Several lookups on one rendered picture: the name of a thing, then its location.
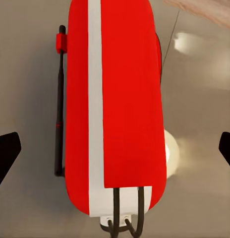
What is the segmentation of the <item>radio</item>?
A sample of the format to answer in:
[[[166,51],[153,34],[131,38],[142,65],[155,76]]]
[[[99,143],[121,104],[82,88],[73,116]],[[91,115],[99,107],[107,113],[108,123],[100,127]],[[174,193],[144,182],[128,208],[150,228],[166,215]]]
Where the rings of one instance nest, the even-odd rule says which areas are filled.
[[[162,50],[149,0],[72,0],[59,26],[56,177],[117,238],[140,238],[167,181]],[[67,54],[65,167],[63,55]],[[138,214],[137,229],[131,215]]]

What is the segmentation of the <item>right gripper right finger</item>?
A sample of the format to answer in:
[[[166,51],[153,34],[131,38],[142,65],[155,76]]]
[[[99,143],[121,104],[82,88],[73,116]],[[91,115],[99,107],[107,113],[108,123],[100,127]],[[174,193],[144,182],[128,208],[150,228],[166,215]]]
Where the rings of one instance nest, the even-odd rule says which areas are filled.
[[[230,132],[223,132],[220,138],[219,150],[230,165]]]

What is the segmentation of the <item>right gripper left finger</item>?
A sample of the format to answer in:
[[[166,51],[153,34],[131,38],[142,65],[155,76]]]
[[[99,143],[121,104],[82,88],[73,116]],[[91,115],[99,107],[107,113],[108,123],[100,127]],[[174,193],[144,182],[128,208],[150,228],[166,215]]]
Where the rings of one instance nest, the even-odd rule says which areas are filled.
[[[17,132],[0,136],[0,184],[21,152]]]

